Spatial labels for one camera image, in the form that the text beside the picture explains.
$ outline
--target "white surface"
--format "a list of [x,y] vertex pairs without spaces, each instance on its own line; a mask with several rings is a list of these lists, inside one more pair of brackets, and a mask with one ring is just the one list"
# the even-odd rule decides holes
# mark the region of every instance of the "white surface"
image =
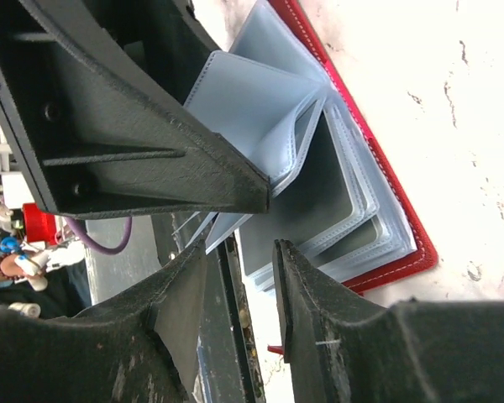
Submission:
[[10,208],[22,208],[24,203],[33,203],[34,197],[20,172],[2,175],[3,202]]
[[[227,49],[252,0],[195,2]],[[390,305],[504,298],[504,1],[302,0],[435,243],[435,270],[367,293]],[[273,300],[249,292],[269,401],[291,401]]]

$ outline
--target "red leather cover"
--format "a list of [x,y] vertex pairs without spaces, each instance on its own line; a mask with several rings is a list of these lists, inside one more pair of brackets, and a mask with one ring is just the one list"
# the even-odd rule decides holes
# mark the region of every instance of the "red leather cover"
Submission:
[[301,5],[297,0],[270,0],[270,4],[284,20],[293,34],[299,38],[310,53],[312,53],[312,55],[323,65],[334,85],[338,88],[342,98],[345,100],[345,103],[351,111],[353,119],[362,130],[365,140],[370,146],[370,149],[381,170],[385,174],[392,190],[394,191],[394,194],[402,204],[417,243],[416,252],[409,254],[403,259],[399,259],[378,269],[372,270],[369,273],[355,277],[352,280],[344,282],[344,284],[351,290],[361,293],[380,285],[402,279],[409,275],[414,275],[423,270],[431,269],[437,264],[437,251],[423,228],[420,219],[412,208],[411,202],[409,202],[402,185],[396,178],[396,174],[394,174],[394,171],[388,163],[388,160],[377,142],[377,139],[364,120],[364,117],[356,106],[351,94],[349,94],[349,90],[345,86],[339,73],[336,71],[333,62],[328,57],[327,51],[323,47],[321,40],[310,24],[310,21],[304,13]]

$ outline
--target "blue object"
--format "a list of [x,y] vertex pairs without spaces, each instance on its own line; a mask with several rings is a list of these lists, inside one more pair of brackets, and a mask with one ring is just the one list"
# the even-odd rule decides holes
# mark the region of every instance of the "blue object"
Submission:
[[20,248],[20,243],[14,237],[6,237],[0,243],[0,250],[5,254],[24,254]]

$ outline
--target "black plastic bracket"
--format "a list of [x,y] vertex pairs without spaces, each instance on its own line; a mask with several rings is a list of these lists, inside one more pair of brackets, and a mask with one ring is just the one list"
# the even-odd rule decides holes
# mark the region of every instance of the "black plastic bracket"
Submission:
[[504,401],[504,301],[385,309],[290,242],[276,241],[273,262],[295,402]]
[[[87,3],[0,0],[0,124],[39,208],[266,212],[268,178],[174,98],[215,46],[186,4]],[[136,42],[155,79],[122,49]]]
[[196,243],[72,319],[0,306],[0,401],[189,401],[206,268]]

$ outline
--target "person's hand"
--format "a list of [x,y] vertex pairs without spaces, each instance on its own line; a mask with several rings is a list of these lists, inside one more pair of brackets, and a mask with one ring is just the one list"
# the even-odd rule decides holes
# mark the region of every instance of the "person's hand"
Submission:
[[[26,252],[28,256],[34,255],[32,252]],[[20,276],[26,277],[29,279],[40,277],[41,275],[37,275],[33,277],[32,275],[27,275],[24,271],[15,263],[15,259],[18,257],[17,254],[10,254],[6,256],[2,263],[0,264],[0,270],[8,277]]]

